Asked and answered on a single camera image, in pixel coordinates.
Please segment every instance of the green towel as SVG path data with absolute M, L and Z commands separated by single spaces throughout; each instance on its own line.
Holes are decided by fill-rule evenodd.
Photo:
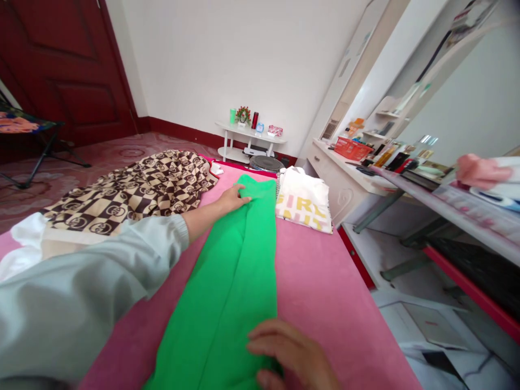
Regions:
M 215 223 L 157 352 L 144 389 L 255 389 L 276 362 L 245 349 L 248 333 L 277 316 L 276 182 L 242 175 L 253 200 Z

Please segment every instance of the folding chair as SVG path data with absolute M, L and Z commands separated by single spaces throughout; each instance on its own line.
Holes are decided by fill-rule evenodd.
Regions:
M 14 108 L 7 104 L 6 102 L 0 99 L 0 134 L 32 134 L 35 136 L 36 140 L 43 146 L 43 153 L 38 159 L 36 166 L 32 170 L 31 176 L 24 183 L 19 183 L 9 176 L 0 172 L 0 176 L 7 179 L 14 185 L 16 185 L 19 189 L 27 189 L 30 187 L 31 182 L 35 174 L 38 172 L 40 165 L 45 157 L 51 157 L 57 160 L 66 161 L 71 164 L 81 165 L 82 167 L 89 168 L 92 165 L 87 164 L 81 158 L 77 156 L 76 153 L 69 146 L 59 140 L 58 132 L 60 131 L 61 126 L 65 123 L 63 122 L 50 122 L 44 121 L 42 119 L 35 118 L 32 115 L 26 114 L 25 112 Z M 45 131 L 54 129 L 54 132 L 50 135 L 48 139 L 45 137 Z M 70 161 L 63 159 L 61 157 L 57 157 L 54 155 L 53 147 L 55 143 L 60 144 L 67 152 L 72 154 L 78 161 Z

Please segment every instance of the pink bed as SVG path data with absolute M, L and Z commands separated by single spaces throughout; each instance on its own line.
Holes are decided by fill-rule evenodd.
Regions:
M 201 205 L 217 199 L 244 173 L 223 168 L 225 173 L 203 195 Z M 276 228 L 279 316 L 322 345 L 343 388 L 421 389 L 339 234 L 323 234 L 282 219 L 276 220 Z M 154 369 L 164 329 L 208 234 L 183 253 L 151 300 L 139 302 L 117 323 L 79 389 L 141 388 Z M 0 242 L 9 244 L 9 238 L 6 233 Z M 299 388 L 290 374 L 287 384 Z

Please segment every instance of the white box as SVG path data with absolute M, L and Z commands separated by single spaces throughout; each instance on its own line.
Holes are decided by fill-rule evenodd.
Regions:
M 435 309 L 398 302 L 380 310 L 401 348 L 437 351 L 446 348 L 468 349 L 462 337 Z

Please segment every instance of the wooden door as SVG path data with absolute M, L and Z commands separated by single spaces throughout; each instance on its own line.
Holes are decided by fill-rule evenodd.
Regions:
M 0 35 L 0 78 L 23 110 L 65 122 L 61 139 L 86 145 L 137 132 L 96 0 L 4 0 Z

